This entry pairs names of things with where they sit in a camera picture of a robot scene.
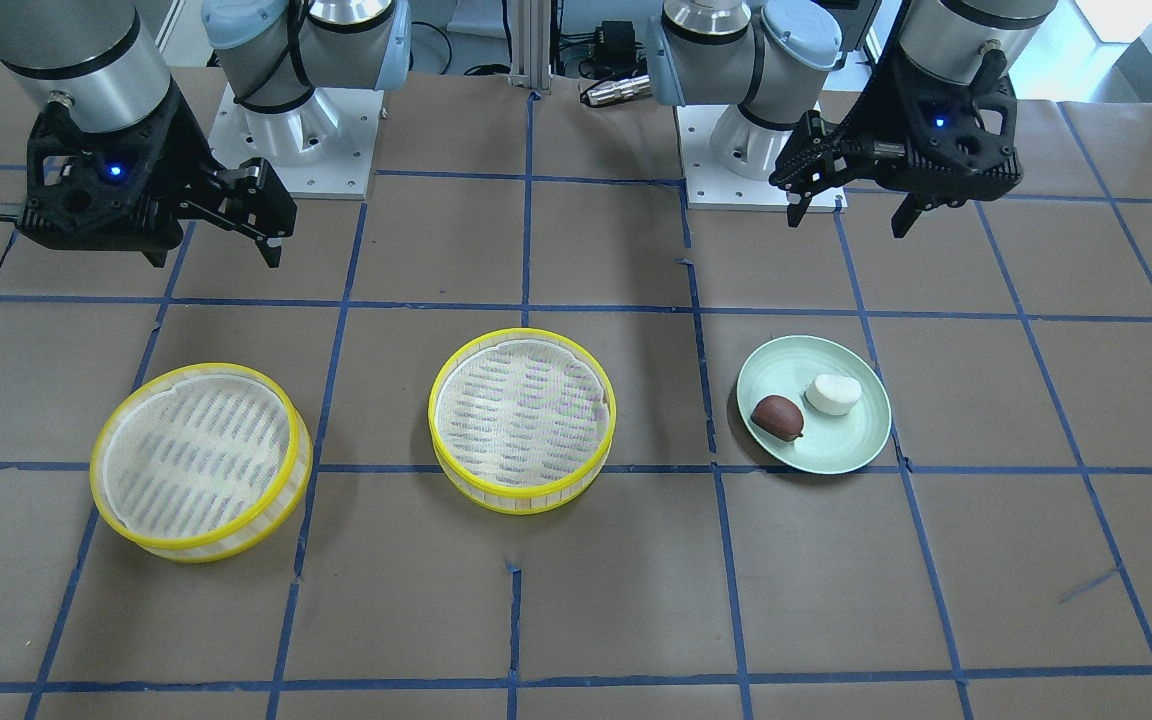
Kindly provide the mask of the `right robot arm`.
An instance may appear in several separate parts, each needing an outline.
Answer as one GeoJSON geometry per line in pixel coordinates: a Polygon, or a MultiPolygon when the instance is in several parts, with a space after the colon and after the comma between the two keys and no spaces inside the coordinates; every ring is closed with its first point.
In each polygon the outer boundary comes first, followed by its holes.
{"type": "Polygon", "coordinates": [[[401,88],[404,1],[206,1],[248,156],[217,159],[129,1],[0,1],[0,63],[38,113],[26,196],[0,223],[55,251],[137,252],[156,268],[202,220],[251,238],[275,268],[296,202],[279,170],[328,158],[346,127],[326,91],[401,88]]]}

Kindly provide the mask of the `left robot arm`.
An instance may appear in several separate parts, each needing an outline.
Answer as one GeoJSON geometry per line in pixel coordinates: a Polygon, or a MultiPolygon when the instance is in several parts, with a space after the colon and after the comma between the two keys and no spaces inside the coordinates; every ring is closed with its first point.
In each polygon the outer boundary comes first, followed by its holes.
{"type": "Polygon", "coordinates": [[[787,197],[791,228],[814,197],[854,181],[904,196],[902,238],[934,209],[996,200],[1024,177],[1009,70],[1051,1],[904,1],[867,85],[840,122],[817,109],[842,56],[838,20],[814,1],[666,1],[650,18],[646,70],[666,106],[718,105],[782,135],[756,176],[787,197]]]}

